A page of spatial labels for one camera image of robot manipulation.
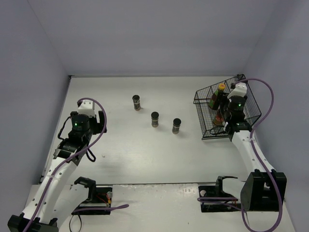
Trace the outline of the sauce bottle yellow cap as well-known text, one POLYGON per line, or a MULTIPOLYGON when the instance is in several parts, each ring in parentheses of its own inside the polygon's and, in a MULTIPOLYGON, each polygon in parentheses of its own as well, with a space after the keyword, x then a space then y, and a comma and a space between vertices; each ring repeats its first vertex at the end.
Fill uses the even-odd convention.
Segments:
POLYGON ((216 91, 213 93, 211 100, 209 102, 209 107, 212 110, 218 110, 220 101, 222 99, 222 96, 224 94, 226 85, 224 83, 220 83, 216 89, 216 91))
POLYGON ((220 109, 217 110, 216 115, 215 115, 215 117, 213 119, 213 123, 214 123, 215 126, 222 126, 223 125, 224 118, 223 118, 223 116, 221 114, 220 109))

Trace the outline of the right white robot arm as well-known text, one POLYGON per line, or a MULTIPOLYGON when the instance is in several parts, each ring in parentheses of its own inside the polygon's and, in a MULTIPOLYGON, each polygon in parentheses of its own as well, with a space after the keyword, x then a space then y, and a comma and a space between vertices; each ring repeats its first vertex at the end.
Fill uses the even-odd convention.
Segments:
POLYGON ((278 212, 282 209, 287 178, 267 162, 259 148, 252 127, 245 120, 246 100, 246 96, 224 94, 219 111, 225 120, 224 131, 245 163, 247 180, 220 176, 213 192, 219 199, 232 195, 240 200, 245 211, 278 212))

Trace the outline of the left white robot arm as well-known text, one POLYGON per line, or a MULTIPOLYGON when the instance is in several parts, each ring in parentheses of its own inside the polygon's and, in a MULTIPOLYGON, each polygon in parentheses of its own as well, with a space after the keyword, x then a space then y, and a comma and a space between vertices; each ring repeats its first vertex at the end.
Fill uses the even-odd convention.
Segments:
POLYGON ((12 232, 57 232, 65 218, 80 204, 93 202, 97 196, 94 180, 79 177, 73 186, 69 200, 59 196, 68 178, 78 167, 83 156, 91 162, 96 157, 90 150, 93 135, 102 136, 106 133, 106 113, 81 111, 71 112, 68 117, 72 129, 66 139, 62 139, 57 147, 48 175, 45 176, 32 201, 20 215, 12 215, 8 228, 12 232))

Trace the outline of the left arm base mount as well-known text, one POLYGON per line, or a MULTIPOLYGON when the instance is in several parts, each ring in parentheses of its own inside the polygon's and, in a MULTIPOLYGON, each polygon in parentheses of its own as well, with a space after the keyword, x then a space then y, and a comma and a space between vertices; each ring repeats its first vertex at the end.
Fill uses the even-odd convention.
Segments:
POLYGON ((111 212, 105 208, 110 208, 112 203, 112 187, 99 186, 95 180, 79 177, 74 181, 77 186, 83 186, 87 190, 86 199, 81 202, 75 210, 83 209, 83 211, 72 212, 72 215, 83 216, 99 216, 110 215, 111 212))

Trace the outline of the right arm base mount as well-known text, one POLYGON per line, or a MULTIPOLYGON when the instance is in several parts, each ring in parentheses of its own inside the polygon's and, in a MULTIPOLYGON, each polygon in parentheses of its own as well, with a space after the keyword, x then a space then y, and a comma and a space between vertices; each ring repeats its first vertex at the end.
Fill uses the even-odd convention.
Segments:
POLYGON ((214 183, 198 186, 202 213, 236 212, 241 210, 240 192, 245 182, 232 176, 219 176, 214 183))

